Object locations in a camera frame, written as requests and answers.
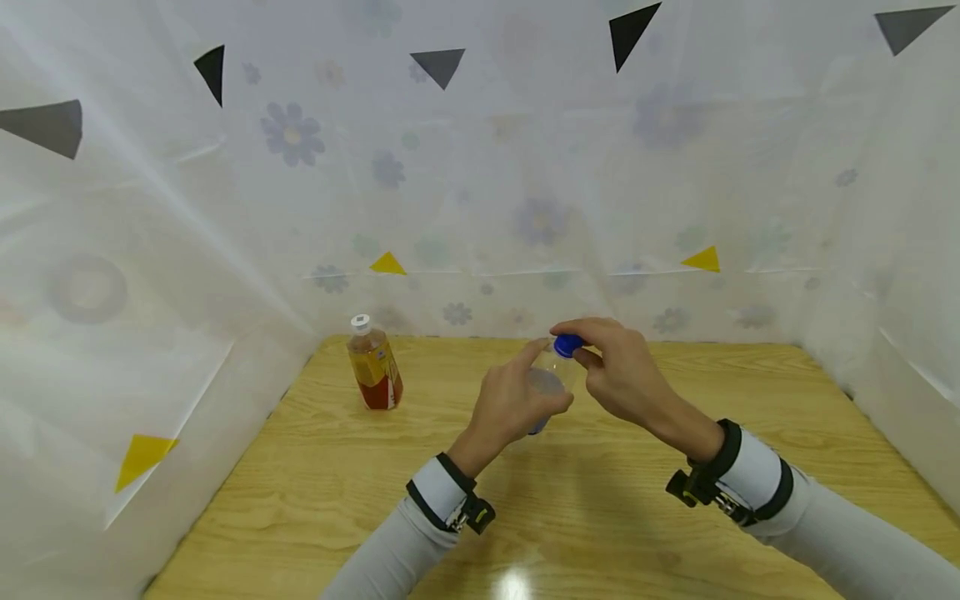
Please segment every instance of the enclosure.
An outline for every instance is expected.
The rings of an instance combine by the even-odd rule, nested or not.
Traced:
[[[796,344],[960,510],[952,8],[0,2],[0,595],[135,596],[358,312]]]

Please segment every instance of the circle print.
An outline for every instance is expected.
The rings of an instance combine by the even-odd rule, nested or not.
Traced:
[[[104,323],[127,304],[127,279],[105,258],[77,254],[54,271],[50,304],[70,323]]]

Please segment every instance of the black triangle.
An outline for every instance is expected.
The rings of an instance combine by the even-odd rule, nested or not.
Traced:
[[[896,56],[951,9],[953,6],[878,12],[874,17],[883,36],[887,39],[890,52]]]
[[[0,130],[73,159],[84,136],[84,110],[79,100],[0,110]]]
[[[217,104],[222,107],[224,105],[224,47],[217,46],[193,63],[200,71],[213,97],[217,99]]]
[[[446,89],[450,83],[450,78],[460,66],[460,58],[464,55],[465,48],[458,50],[435,50],[433,52],[415,52],[410,56],[420,67],[426,71],[433,81],[437,82],[440,89]]]
[[[616,62],[616,72],[627,61],[627,57],[634,50],[640,36],[647,29],[650,20],[654,18],[660,2],[650,5],[639,11],[628,12],[618,16],[610,22],[610,38],[613,40],[613,60]]]

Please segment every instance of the wood grain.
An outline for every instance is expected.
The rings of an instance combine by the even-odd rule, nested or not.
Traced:
[[[365,411],[345,338],[324,342],[146,594],[315,598],[468,420],[480,378],[517,340],[396,338],[405,384]],[[658,344],[684,396],[743,423],[850,501],[960,563],[960,521],[801,350]],[[587,395],[512,445],[479,493],[498,518],[463,534],[415,598],[836,598],[713,508],[663,491],[683,457]]]

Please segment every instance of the forearm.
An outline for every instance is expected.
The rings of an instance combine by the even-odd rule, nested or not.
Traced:
[[[953,565],[788,466],[738,425],[725,427],[720,451],[702,469],[756,518],[744,531],[808,566],[845,598],[960,597],[960,571]]]
[[[321,597],[406,598],[457,539],[457,534],[434,527],[410,497],[403,498],[340,568]]]

